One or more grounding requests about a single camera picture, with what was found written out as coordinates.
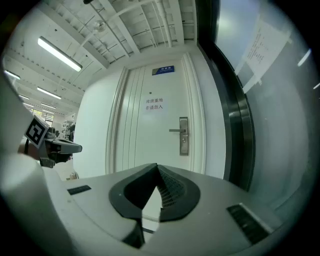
ceiling beam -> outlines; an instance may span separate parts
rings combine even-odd
[[[56,75],[48,72],[45,70],[45,68],[40,67],[39,65],[31,62],[30,60],[27,60],[26,58],[22,57],[20,54],[14,52],[11,49],[7,49],[5,52],[5,55],[10,57],[11,59],[19,62],[21,65],[33,70],[34,72],[38,73],[39,75],[51,80],[56,85],[60,85],[63,88],[68,89],[69,91],[78,94],[80,96],[83,96],[85,93],[82,91],[82,89],[78,89],[77,87],[67,83],[66,81],[63,81]]]
[[[27,92],[31,91],[30,94],[23,95],[23,96],[26,96],[28,98],[33,98],[33,99],[35,99],[37,101],[42,101],[42,102],[43,102],[43,99],[47,99],[48,101],[50,101],[50,100],[54,101],[54,99],[50,95],[47,95],[47,94],[45,94],[43,92],[38,91],[36,85],[30,84],[27,81],[15,80],[15,84],[18,84],[19,86],[21,86]],[[64,98],[58,99],[58,100],[56,100],[54,102],[56,102],[58,104],[65,105],[65,106],[67,106],[68,108],[71,108],[71,109],[79,109],[80,108],[80,104],[74,103],[74,102],[69,102],[68,100],[66,100]]]
[[[158,42],[156,41],[154,32],[153,32],[153,30],[152,30],[152,27],[150,26],[150,23],[149,23],[149,20],[148,20],[148,18],[147,18],[147,15],[146,15],[146,13],[145,13],[145,10],[144,10],[144,8],[142,7],[142,5],[140,6],[140,8],[141,8],[142,14],[143,14],[143,16],[144,16],[144,19],[145,19],[145,21],[146,21],[146,24],[147,24],[147,26],[148,26],[148,28],[149,28],[149,31],[150,31],[152,40],[153,40],[155,46],[158,47]]]
[[[172,14],[171,8],[165,8],[164,10],[167,14]],[[181,10],[181,13],[192,13],[193,7],[192,6],[185,6],[185,7],[180,6],[180,10]],[[145,11],[145,15],[149,20],[157,18],[156,14],[153,10],[152,11]],[[122,20],[125,22],[130,22],[131,25],[134,25],[136,23],[143,21],[144,17],[141,17],[141,15],[135,16],[135,17],[128,16],[127,18],[123,17]]]
[[[102,4],[102,6],[108,10],[108,12],[111,15],[115,15],[117,12],[115,10],[115,8],[112,6],[112,4],[109,2],[109,0],[99,0],[100,3]],[[124,24],[124,22],[122,21],[122,19],[120,17],[115,17],[114,19],[112,19],[112,22],[114,22],[118,29],[120,30],[120,32],[123,34],[124,38],[126,39],[127,43],[129,44],[129,46],[131,47],[131,49],[133,50],[133,52],[135,54],[139,54],[140,50],[136,44],[136,42],[134,41],[133,37],[130,35],[126,25]]]
[[[169,0],[171,13],[174,22],[175,35],[179,45],[185,44],[184,27],[182,25],[182,17],[180,11],[179,1]]]
[[[51,9],[47,4],[43,2],[37,5],[37,8],[50,20],[52,20],[57,26],[59,26],[73,42],[82,45],[82,43],[85,41],[85,38],[56,11]],[[89,58],[96,62],[101,68],[107,69],[109,67],[110,64],[108,60],[104,58],[88,41],[83,45],[83,49],[85,51],[85,54],[87,54]]]
[[[94,10],[94,12],[100,17],[100,19],[102,19],[105,22],[105,25],[107,27],[108,33],[110,33],[113,37],[113,40],[116,41],[116,43],[120,46],[120,48],[123,50],[124,55],[126,55],[127,57],[129,57],[129,53],[127,52],[126,48],[124,47],[124,45],[122,44],[122,42],[120,42],[119,38],[117,37],[117,35],[113,32],[113,30],[111,29],[111,27],[109,26],[109,24],[107,23],[107,21],[101,16],[101,14],[98,12],[98,10],[92,5],[92,3],[90,3],[90,6],[92,7],[92,9]]]
[[[56,2],[57,4],[59,4],[60,7],[64,8],[64,9],[66,10],[66,12],[64,13],[64,15],[66,15],[66,14],[68,13],[68,16],[69,16],[69,15],[72,16],[72,22],[70,22],[70,24],[73,23],[74,20],[76,20],[77,23],[80,23],[80,24],[82,25],[82,27],[79,26],[79,28],[77,29],[78,32],[80,32],[82,29],[86,29],[86,30],[88,30],[90,33],[92,32],[92,31],[90,31],[90,30],[86,27],[86,25],[85,25],[84,23],[82,23],[81,20],[79,20],[79,19],[73,14],[73,12],[72,12],[70,9],[68,9],[68,8],[64,5],[64,0],[50,0],[50,4],[51,4],[51,2]],[[97,41],[100,42],[101,46],[105,49],[105,51],[106,51],[115,61],[117,60],[117,59],[115,58],[115,56],[108,50],[107,46],[106,46],[95,34],[94,34],[92,37],[95,38]]]

door lock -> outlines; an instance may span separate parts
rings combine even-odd
[[[171,133],[180,133],[180,156],[189,155],[188,117],[180,117],[180,129],[169,129]]]

wall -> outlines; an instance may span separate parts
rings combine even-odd
[[[62,116],[55,115],[53,118],[52,126],[55,128],[56,131],[61,133],[62,131],[62,123],[64,122],[65,118]]]
[[[205,174],[223,179],[226,163],[226,130],[222,106],[209,66],[197,48],[190,53],[199,81],[206,132]]]
[[[71,159],[67,162],[57,163],[53,169],[58,173],[62,181],[66,181],[67,178],[70,178],[70,175],[75,172],[73,164],[73,159]]]
[[[73,155],[79,178],[106,174],[109,118],[122,71],[119,68],[93,83],[82,98],[74,132],[74,142],[82,146],[82,152]]]
[[[64,117],[64,119],[67,120],[67,121],[72,121],[73,123],[76,123],[77,122],[77,116],[78,116],[78,111],[75,111],[75,112],[72,112],[69,115],[66,115]]]
[[[221,1],[220,19],[238,28],[229,33],[219,28],[217,34],[217,46],[232,66],[238,66],[247,48],[244,42],[251,41],[258,15],[278,31],[292,29],[290,40],[261,77],[261,85],[254,85],[246,94],[255,132],[249,192],[284,217],[297,206],[286,201],[303,180],[310,180],[303,177],[312,177],[319,163],[319,146],[314,143],[319,141],[319,93],[313,90],[319,78],[312,57],[297,65],[308,50],[299,32],[275,6],[261,5],[261,1]],[[245,63],[238,73],[243,86],[253,74]]]
[[[189,52],[199,80],[206,123],[206,174],[222,178],[225,170],[226,136],[222,106],[210,69],[193,42],[165,48],[147,48],[141,54],[122,58],[92,78],[77,116],[74,141],[82,145],[82,153],[74,155],[74,168],[80,178],[106,173],[107,129],[113,97],[124,67],[134,69],[168,61]]]

blue sign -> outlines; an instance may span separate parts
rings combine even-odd
[[[171,73],[171,72],[175,72],[175,66],[164,66],[164,67],[154,68],[152,70],[152,75],[155,76],[155,75]]]

white wall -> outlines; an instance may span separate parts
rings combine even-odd
[[[59,162],[53,167],[53,169],[58,173],[60,179],[65,181],[67,178],[70,178],[72,173],[75,172],[73,167],[73,159],[67,162]]]
[[[122,68],[92,84],[85,92],[77,116],[74,142],[82,152],[73,155],[79,178],[106,174],[109,118]]]
[[[65,118],[63,116],[55,115],[53,118],[52,126],[55,128],[56,131],[61,133],[62,131],[62,123],[64,122]]]
[[[202,95],[205,132],[205,174],[223,179],[226,164],[226,130],[222,106],[209,66],[197,48],[190,53]]]
[[[74,155],[73,166],[80,178],[106,174],[107,129],[113,98],[123,71],[156,62],[176,59],[189,52],[199,80],[206,122],[206,174],[222,178],[225,170],[226,135],[220,98],[210,69],[194,42],[148,48],[141,54],[122,58],[92,78],[77,116],[74,142],[82,145],[82,153]]]
[[[65,117],[65,120],[72,121],[75,123],[77,121],[78,111],[72,112],[71,114],[67,115]]]

